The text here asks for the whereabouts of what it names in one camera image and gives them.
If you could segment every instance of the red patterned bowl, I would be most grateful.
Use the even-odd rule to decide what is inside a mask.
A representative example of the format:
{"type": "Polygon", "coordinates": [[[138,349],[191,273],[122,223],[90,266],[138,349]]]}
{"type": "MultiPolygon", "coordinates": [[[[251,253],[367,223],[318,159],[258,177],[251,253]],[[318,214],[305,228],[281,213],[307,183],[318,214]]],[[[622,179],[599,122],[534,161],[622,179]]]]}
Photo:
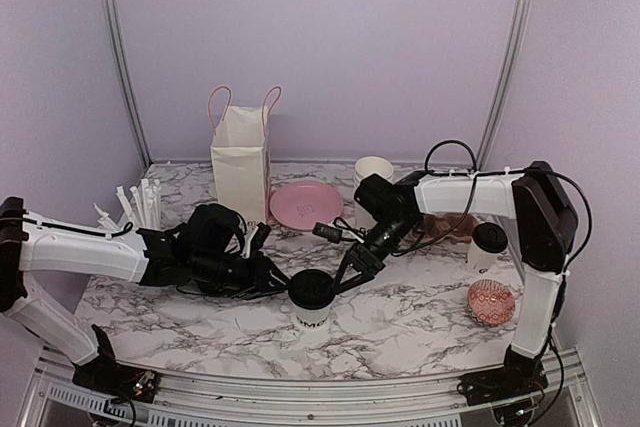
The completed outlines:
{"type": "Polygon", "coordinates": [[[480,325],[495,327],[513,318],[516,301],[509,288],[496,280],[483,279],[469,287],[471,317],[480,325]]]}

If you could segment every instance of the purple wall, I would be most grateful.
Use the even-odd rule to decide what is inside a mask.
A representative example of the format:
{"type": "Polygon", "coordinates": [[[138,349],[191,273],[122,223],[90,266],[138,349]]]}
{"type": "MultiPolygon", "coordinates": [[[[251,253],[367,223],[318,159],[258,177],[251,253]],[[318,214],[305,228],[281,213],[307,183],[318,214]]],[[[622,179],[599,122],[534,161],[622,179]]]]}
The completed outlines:
{"type": "Polygon", "coordinates": [[[639,26],[640,0],[533,0],[491,158],[547,159],[589,197],[593,239],[572,268],[560,334],[578,346],[603,425],[620,427],[640,417],[639,26]]]}
{"type": "Polygon", "coordinates": [[[209,158],[213,87],[228,84],[235,103],[257,106],[282,84],[274,157],[415,160],[444,138],[479,143],[514,0],[118,5],[154,158],[209,158]]]}
{"type": "MultiPolygon", "coordinates": [[[[0,201],[96,225],[116,185],[142,172],[110,53],[101,0],[0,0],[0,201]]],[[[83,276],[45,276],[73,308],[83,276]]],[[[39,343],[0,316],[0,426],[15,425],[39,343]]]]}

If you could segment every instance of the white marble surface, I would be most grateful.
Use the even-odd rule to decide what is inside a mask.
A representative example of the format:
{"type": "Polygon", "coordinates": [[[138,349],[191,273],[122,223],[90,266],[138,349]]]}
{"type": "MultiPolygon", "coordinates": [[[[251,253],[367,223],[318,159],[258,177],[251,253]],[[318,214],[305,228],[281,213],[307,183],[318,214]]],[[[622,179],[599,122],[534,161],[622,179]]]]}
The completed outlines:
{"type": "MultiPolygon", "coordinates": [[[[411,169],[400,168],[400,175],[411,169]]],[[[352,166],[272,165],[277,188],[320,179],[351,198],[352,166]]],[[[162,181],[163,226],[186,221],[211,202],[211,166],[154,165],[162,181]]],[[[353,215],[345,202],[344,216],[353,215]]],[[[304,268],[333,273],[346,246],[272,223],[265,252],[288,275],[304,268]]],[[[102,326],[123,361],[180,371],[245,378],[368,379],[416,376],[502,362],[515,320],[500,328],[467,314],[466,244],[389,258],[374,281],[339,296],[330,322],[318,330],[293,323],[286,294],[253,301],[203,298],[175,288],[144,288],[94,277],[76,315],[102,326]]],[[[485,275],[508,285],[520,304],[522,283],[508,255],[485,275]]]]}

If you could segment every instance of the bag handle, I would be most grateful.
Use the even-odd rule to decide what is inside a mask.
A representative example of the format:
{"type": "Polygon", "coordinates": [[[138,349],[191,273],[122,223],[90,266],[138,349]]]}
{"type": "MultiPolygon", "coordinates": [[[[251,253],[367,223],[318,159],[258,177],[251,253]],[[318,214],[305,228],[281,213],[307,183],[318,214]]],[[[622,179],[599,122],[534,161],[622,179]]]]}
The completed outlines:
{"type": "Polygon", "coordinates": [[[224,120],[224,116],[227,115],[227,109],[231,105],[231,89],[226,85],[221,85],[220,87],[215,88],[213,92],[211,92],[211,95],[209,96],[208,109],[209,109],[209,120],[211,121],[214,134],[216,133],[216,123],[213,121],[213,115],[211,114],[211,101],[213,100],[213,96],[216,95],[221,90],[226,90],[227,92],[229,92],[229,100],[227,101],[227,106],[224,108],[224,112],[222,113],[222,118],[220,119],[220,122],[224,120]]]}
{"type": "Polygon", "coordinates": [[[264,102],[262,102],[262,130],[264,132],[267,131],[267,123],[264,120],[264,109],[267,107],[267,100],[269,99],[271,92],[273,92],[276,89],[278,90],[278,96],[276,97],[276,100],[273,101],[273,104],[271,104],[271,107],[269,107],[269,110],[267,110],[267,120],[269,120],[269,117],[271,116],[271,111],[276,106],[276,104],[280,100],[280,96],[282,95],[282,87],[280,87],[279,85],[276,85],[269,92],[267,92],[267,95],[265,95],[264,97],[264,102]]]}

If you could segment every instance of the metal vent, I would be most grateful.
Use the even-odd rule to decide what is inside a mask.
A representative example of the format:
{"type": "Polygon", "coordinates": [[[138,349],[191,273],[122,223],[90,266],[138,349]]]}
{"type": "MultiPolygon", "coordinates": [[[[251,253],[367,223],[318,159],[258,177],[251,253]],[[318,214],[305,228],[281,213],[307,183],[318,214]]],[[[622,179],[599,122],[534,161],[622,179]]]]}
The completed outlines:
{"type": "MultiPolygon", "coordinates": [[[[101,415],[113,420],[131,419],[131,409],[127,404],[114,405],[109,402],[110,397],[87,391],[75,386],[60,385],[52,382],[49,386],[47,398],[61,404],[75,407],[92,414],[101,415]]],[[[256,424],[251,422],[228,422],[202,417],[176,414],[160,410],[156,405],[144,404],[144,413],[140,415],[136,425],[140,427],[272,427],[270,424],[256,424]]],[[[374,424],[375,427],[462,427],[460,416],[448,415],[413,422],[393,422],[374,424]]]]}

